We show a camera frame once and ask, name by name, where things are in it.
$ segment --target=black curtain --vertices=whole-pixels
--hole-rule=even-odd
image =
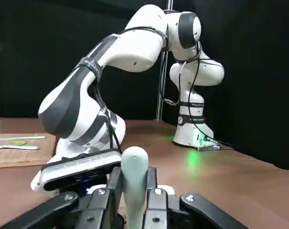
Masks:
[[[215,137],[289,169],[289,0],[177,0],[174,9],[199,16],[203,50],[225,68],[218,86],[195,88]],[[169,78],[166,94],[177,99]],[[164,105],[164,121],[176,125],[177,114]]]
[[[0,0],[0,111],[37,117],[43,98],[109,34],[145,4],[165,0]],[[154,119],[160,61],[144,73],[107,67],[99,86],[110,110],[125,119]]]

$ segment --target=table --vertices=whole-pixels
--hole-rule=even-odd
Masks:
[[[122,144],[140,146],[158,183],[181,195],[194,191],[251,229],[289,229],[289,171],[234,150],[197,152],[174,145],[175,127],[126,121]],[[0,133],[43,133],[37,119],[0,118]],[[40,167],[0,168],[0,225],[47,200],[30,182]]]

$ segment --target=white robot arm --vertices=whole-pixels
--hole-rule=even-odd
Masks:
[[[177,63],[170,69],[170,78],[180,93],[178,125],[173,141],[198,150],[218,148],[211,138],[213,131],[204,123],[204,100],[193,86],[219,84],[224,77],[223,66],[211,60],[199,42],[201,23],[193,12],[167,14],[169,50]]]
[[[125,135],[125,122],[106,108],[98,91],[98,80],[107,65],[129,72],[149,69],[166,45],[166,30],[163,10],[155,5],[143,6],[123,32],[103,39],[45,97],[38,117],[45,130],[60,140],[55,156],[47,164],[49,167],[44,167],[33,179],[33,190],[52,196],[57,193],[59,182],[65,185],[71,182],[65,177],[120,162],[121,156],[116,151],[92,156],[93,152],[118,147]],[[88,95],[90,85],[94,87],[96,100]],[[86,176],[95,176],[95,172]]]

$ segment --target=wooden cutting board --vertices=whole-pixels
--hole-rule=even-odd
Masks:
[[[55,136],[39,134],[0,134],[0,137],[45,136],[45,139],[26,139],[25,146],[38,146],[37,150],[0,149],[0,168],[44,165],[55,153]],[[10,143],[11,140],[0,140],[0,145]]]

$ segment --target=green light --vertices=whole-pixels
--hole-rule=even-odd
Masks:
[[[194,150],[190,149],[188,150],[188,165],[189,166],[195,166],[200,160],[200,155],[199,153]]]
[[[196,176],[201,155],[198,151],[190,149],[187,151],[187,171],[189,176]]]
[[[172,142],[173,139],[174,139],[174,135],[169,135],[169,136],[167,136],[167,139]]]

